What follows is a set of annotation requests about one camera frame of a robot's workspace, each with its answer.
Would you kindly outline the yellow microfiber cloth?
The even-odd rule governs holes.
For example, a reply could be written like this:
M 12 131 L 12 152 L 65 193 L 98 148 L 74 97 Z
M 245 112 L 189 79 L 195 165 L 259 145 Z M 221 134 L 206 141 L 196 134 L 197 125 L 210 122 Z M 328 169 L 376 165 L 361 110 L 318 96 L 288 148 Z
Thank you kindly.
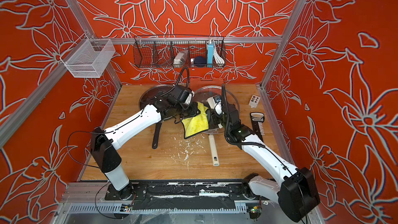
M 185 118 L 181 121 L 184 127 L 184 139 L 189 139 L 190 137 L 209 129 L 209 121 L 206 114 L 208 107 L 201 102 L 197 102 L 197 107 L 199 114 L 194 117 Z

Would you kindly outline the glass lid with beige handle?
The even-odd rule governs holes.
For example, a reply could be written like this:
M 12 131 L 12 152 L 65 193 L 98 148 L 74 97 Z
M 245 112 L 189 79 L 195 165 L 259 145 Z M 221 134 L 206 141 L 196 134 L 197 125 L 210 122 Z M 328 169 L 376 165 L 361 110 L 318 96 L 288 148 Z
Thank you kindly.
M 222 87 L 204 86 L 195 92 L 194 101 L 202 103 L 208 108 L 208 130 L 206 134 L 216 135 L 224 133 L 222 126 Z

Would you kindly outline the glass pot lid black knob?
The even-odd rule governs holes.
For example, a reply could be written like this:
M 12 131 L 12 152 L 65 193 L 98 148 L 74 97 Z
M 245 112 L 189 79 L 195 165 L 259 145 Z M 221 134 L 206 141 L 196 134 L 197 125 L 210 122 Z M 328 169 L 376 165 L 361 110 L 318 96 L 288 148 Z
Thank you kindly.
M 148 89 L 139 100 L 140 110 L 144 109 L 146 105 L 153 104 L 156 97 L 168 92 L 173 88 L 173 85 L 157 85 Z

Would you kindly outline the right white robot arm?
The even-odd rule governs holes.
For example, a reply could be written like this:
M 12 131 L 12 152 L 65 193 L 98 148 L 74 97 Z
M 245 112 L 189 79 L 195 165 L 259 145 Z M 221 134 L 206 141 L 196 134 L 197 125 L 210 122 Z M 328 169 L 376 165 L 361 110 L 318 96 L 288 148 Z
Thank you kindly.
M 254 130 L 241 123 L 234 104 L 220 96 L 208 98 L 207 103 L 208 119 L 224 128 L 226 141 L 251 155 L 272 176 L 272 179 L 257 174 L 247 176 L 249 192 L 277 203 L 291 221 L 306 222 L 308 214 L 320 204 L 312 172 L 299 169 L 266 146 Z

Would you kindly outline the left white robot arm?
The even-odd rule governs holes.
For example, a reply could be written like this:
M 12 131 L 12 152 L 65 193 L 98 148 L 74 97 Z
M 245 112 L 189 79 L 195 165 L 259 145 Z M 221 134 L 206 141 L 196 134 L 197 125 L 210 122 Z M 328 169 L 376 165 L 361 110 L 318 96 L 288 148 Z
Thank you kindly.
M 208 123 L 207 108 L 202 103 L 195 102 L 193 97 L 194 92 L 184 86 L 173 86 L 164 93 L 157 91 L 144 100 L 143 109 L 135 115 L 108 129 L 96 128 L 91 132 L 91 155 L 110 181 L 118 198 L 127 200 L 134 195 L 134 188 L 123 170 L 118 149 L 147 127 L 177 116 L 182 121 L 204 117 L 205 123 Z

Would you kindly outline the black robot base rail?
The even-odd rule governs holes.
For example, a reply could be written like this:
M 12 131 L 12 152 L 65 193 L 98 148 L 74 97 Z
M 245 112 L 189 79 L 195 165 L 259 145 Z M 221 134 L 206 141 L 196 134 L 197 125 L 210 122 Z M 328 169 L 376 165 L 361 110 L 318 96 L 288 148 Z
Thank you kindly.
M 241 179 L 133 180 L 130 189 L 118 192 L 110 185 L 106 201 L 121 201 L 133 210 L 246 212 L 268 199 L 249 192 Z

